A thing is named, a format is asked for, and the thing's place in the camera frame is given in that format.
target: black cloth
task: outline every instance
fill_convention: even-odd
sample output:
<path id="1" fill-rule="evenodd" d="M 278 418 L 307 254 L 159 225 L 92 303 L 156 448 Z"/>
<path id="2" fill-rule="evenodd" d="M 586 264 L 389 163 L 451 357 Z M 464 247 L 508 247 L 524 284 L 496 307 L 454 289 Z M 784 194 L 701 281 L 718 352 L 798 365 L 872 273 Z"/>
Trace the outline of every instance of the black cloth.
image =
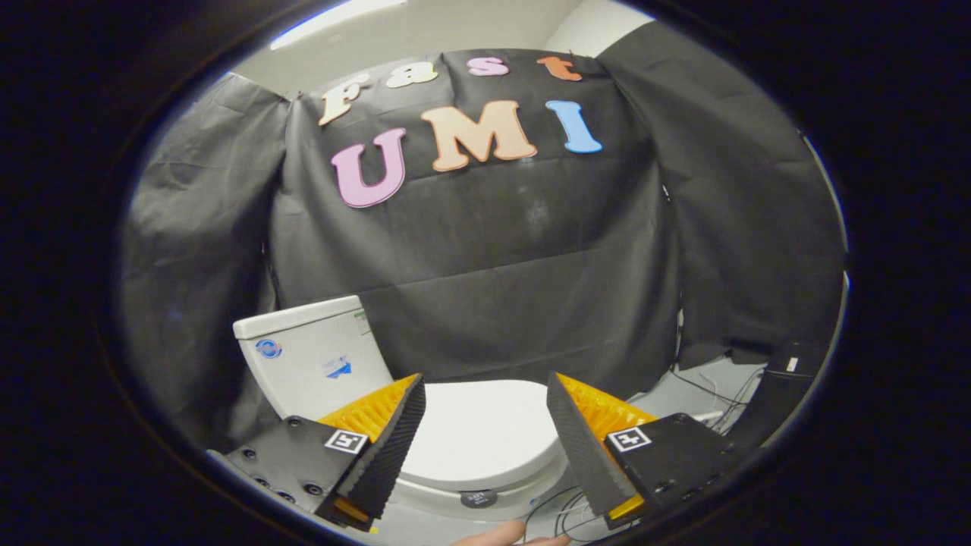
<path id="1" fill-rule="evenodd" d="M 798 129 L 752 80 L 650 23 L 597 60 L 656 141 L 681 252 L 679 364 L 788 340 L 828 344 L 846 248 L 829 185 Z M 764 347 L 756 351 L 751 347 Z"/>
<path id="2" fill-rule="evenodd" d="M 536 62 L 550 54 L 583 79 L 552 76 Z M 471 75 L 483 56 L 509 74 Z M 385 85 L 421 60 L 435 80 Z M 394 377 L 545 383 L 556 370 L 621 398 L 674 361 L 682 301 L 689 363 L 732 336 L 831 333 L 839 226 L 816 165 L 771 100 L 659 23 L 599 59 L 455 51 L 362 72 L 351 110 L 324 127 L 326 86 L 287 102 L 227 75 L 148 161 L 123 227 L 120 319 L 131 365 L 194 441 L 233 449 L 276 420 L 234 321 L 348 294 Z M 495 100 L 519 103 L 536 155 L 498 159 L 493 144 L 485 162 L 435 171 L 420 114 L 478 120 Z M 579 103 L 603 150 L 567 151 L 550 100 Z M 348 206 L 331 158 L 363 144 L 374 184 L 372 140 L 395 127 L 401 189 Z"/>

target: blue letter i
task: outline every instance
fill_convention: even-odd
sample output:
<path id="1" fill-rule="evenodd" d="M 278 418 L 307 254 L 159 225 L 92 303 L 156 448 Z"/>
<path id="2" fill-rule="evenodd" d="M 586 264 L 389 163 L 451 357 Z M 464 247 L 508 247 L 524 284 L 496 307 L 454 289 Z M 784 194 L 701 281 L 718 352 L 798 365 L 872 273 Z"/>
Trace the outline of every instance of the blue letter i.
<path id="1" fill-rule="evenodd" d="M 604 149 L 603 145 L 593 140 L 590 130 L 586 128 L 584 119 L 580 116 L 580 105 L 567 100 L 551 100 L 547 108 L 556 112 L 559 122 L 566 129 L 566 149 L 574 154 L 594 154 Z"/>

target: toilet lid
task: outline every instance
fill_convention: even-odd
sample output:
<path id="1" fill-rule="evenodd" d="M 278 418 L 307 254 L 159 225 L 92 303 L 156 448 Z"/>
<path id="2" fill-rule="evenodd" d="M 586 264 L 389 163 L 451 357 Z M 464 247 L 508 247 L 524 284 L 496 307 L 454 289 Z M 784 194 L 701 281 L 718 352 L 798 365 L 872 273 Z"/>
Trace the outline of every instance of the toilet lid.
<path id="1" fill-rule="evenodd" d="M 451 491 L 497 489 L 560 453 L 545 385 L 502 380 L 425 385 L 425 413 L 400 477 Z"/>

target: toilet tank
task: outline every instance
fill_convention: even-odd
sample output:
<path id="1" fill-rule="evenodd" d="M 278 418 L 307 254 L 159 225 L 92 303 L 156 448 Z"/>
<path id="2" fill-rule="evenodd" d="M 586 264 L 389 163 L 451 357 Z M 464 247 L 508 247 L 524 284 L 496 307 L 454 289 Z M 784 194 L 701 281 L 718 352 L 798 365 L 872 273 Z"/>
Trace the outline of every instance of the toilet tank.
<path id="1" fill-rule="evenodd" d="M 393 382 L 356 295 L 242 319 L 233 331 L 281 418 L 317 420 Z"/>

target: sticker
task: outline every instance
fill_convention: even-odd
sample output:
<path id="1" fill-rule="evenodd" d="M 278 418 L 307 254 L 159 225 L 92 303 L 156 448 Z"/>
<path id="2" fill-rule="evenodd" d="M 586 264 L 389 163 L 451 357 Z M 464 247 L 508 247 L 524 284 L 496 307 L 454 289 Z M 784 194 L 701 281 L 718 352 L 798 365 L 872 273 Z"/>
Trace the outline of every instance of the sticker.
<path id="1" fill-rule="evenodd" d="M 604 149 L 597 142 L 586 127 L 584 118 L 580 115 L 580 105 L 569 100 L 551 100 L 547 108 L 556 112 L 556 117 L 566 131 L 567 150 L 574 154 L 596 154 Z"/>
<path id="2" fill-rule="evenodd" d="M 405 85 L 431 82 L 435 78 L 438 78 L 438 72 L 435 72 L 434 64 L 428 61 L 413 62 L 392 70 L 391 77 L 387 79 L 387 86 L 394 89 Z"/>
<path id="3" fill-rule="evenodd" d="M 607 434 L 617 449 L 623 453 L 651 443 L 651 439 L 639 428 L 632 427 Z"/>
<path id="4" fill-rule="evenodd" d="M 522 159 L 536 155 L 536 147 L 529 144 L 516 110 L 515 100 L 494 100 L 483 106 L 479 122 L 475 123 L 454 106 L 428 110 L 421 118 L 431 123 L 438 146 L 438 159 L 431 166 L 439 172 L 453 171 L 469 164 L 469 156 L 458 150 L 461 142 L 479 161 L 488 159 L 495 138 L 495 156 L 499 159 Z"/>
<path id="5" fill-rule="evenodd" d="M 354 313 L 354 321 L 357 322 L 357 331 L 361 332 L 361 335 L 371 331 L 371 324 L 367 322 L 367 315 L 363 311 Z"/>
<path id="6" fill-rule="evenodd" d="M 347 355 L 335 358 L 324 365 L 323 373 L 330 379 L 337 379 L 342 375 L 351 375 L 351 362 Z"/>
<path id="7" fill-rule="evenodd" d="M 351 109 L 351 105 L 347 101 L 357 98 L 357 95 L 361 92 L 361 84 L 367 82 L 369 78 L 370 76 L 367 74 L 359 74 L 325 92 L 323 94 L 323 117 L 318 121 L 318 125 L 327 125 L 346 114 Z"/>
<path id="8" fill-rule="evenodd" d="M 573 66 L 573 63 L 568 60 L 563 60 L 559 57 L 543 57 L 536 62 L 545 64 L 550 70 L 550 74 L 553 74 L 561 80 L 566 80 L 567 82 L 578 82 L 584 78 L 575 72 L 569 71 L 569 68 Z"/>
<path id="9" fill-rule="evenodd" d="M 265 358 L 276 358 L 284 351 L 284 348 L 272 339 L 261 339 L 256 342 L 256 350 Z"/>
<path id="10" fill-rule="evenodd" d="M 337 152 L 330 164 L 337 168 L 337 189 L 341 199 L 355 209 L 377 205 L 394 195 L 405 182 L 405 157 L 401 153 L 401 139 L 405 129 L 398 127 L 374 138 L 375 146 L 385 156 L 385 178 L 374 185 L 364 184 L 361 175 L 363 144 L 355 144 Z"/>
<path id="11" fill-rule="evenodd" d="M 465 63 L 469 67 L 469 74 L 473 76 L 502 76 L 509 74 L 509 67 L 502 64 L 502 59 L 496 57 L 476 57 Z"/>
<path id="12" fill-rule="evenodd" d="M 364 442 L 367 440 L 367 434 L 358 434 L 357 432 L 351 432 L 349 430 L 340 430 L 339 428 L 334 431 L 334 434 L 330 437 L 324 447 L 343 451 L 344 453 L 351 453 L 357 455 L 360 453 L 361 448 L 364 447 Z"/>
<path id="13" fill-rule="evenodd" d="M 469 508 L 488 508 L 499 500 L 499 494 L 489 489 L 483 491 L 461 491 L 458 494 L 462 505 Z"/>

